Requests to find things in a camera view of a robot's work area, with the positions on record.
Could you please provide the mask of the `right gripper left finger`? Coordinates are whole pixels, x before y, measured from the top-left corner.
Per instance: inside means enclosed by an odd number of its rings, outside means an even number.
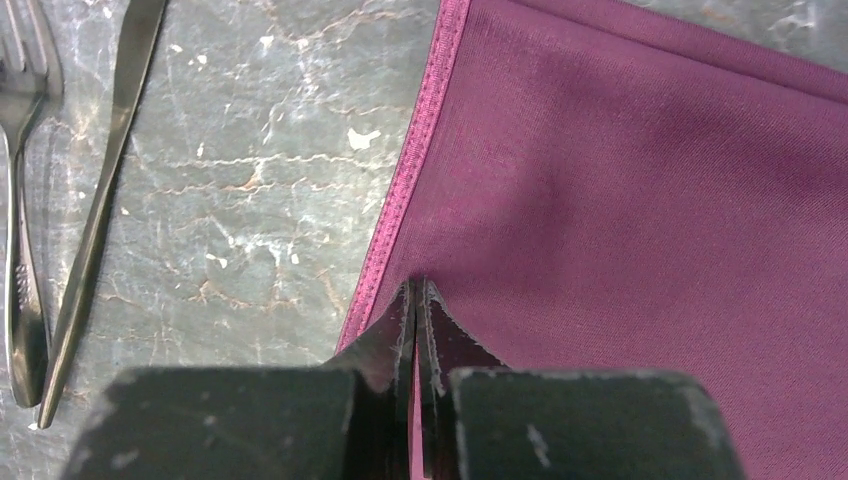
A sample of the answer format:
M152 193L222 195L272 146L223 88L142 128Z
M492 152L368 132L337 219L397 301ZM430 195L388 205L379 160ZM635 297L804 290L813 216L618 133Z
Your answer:
M65 479L406 479L415 285L306 367L148 367L105 389Z

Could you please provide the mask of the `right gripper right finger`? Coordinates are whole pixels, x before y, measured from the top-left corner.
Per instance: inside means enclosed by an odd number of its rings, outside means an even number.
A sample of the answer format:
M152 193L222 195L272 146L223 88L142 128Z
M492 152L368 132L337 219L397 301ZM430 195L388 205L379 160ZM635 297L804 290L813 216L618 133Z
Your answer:
M741 479L715 401L656 369L514 370L417 283L427 479Z

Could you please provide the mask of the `purple cloth napkin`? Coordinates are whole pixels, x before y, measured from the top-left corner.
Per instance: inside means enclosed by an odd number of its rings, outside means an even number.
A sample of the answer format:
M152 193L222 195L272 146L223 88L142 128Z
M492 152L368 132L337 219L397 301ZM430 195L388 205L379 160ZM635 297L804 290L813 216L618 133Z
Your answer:
M847 475L847 77L622 1L445 1L340 345L413 276L508 364L662 367Z

